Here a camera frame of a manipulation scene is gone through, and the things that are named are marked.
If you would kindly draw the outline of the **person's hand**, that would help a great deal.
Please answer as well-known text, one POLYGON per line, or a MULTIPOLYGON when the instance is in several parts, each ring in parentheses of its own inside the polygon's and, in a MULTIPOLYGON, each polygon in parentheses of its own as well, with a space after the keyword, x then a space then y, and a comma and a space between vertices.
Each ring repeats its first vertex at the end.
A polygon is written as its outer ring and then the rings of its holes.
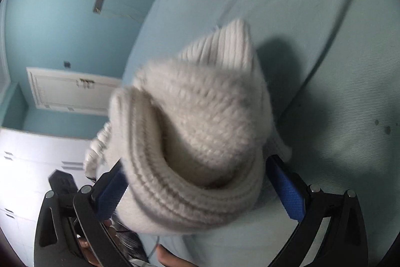
MULTIPOLYGON (((115 230, 113 226, 113 221, 111 219, 107 219, 103 222, 103 224, 106 226, 108 233, 114 240, 114 243, 119 247, 121 251, 124 251, 126 247, 121 242, 121 239, 118 237, 119 233, 115 230)), ((86 260, 94 266, 100 266, 100 262, 93 254, 92 247, 90 246, 89 242, 84 237, 79 237, 78 241, 81 247, 81 251, 84 254, 86 260)), ((163 266, 195 266, 193 263, 174 255, 160 244, 156 245, 155 253, 158 262, 161 263, 163 266)))

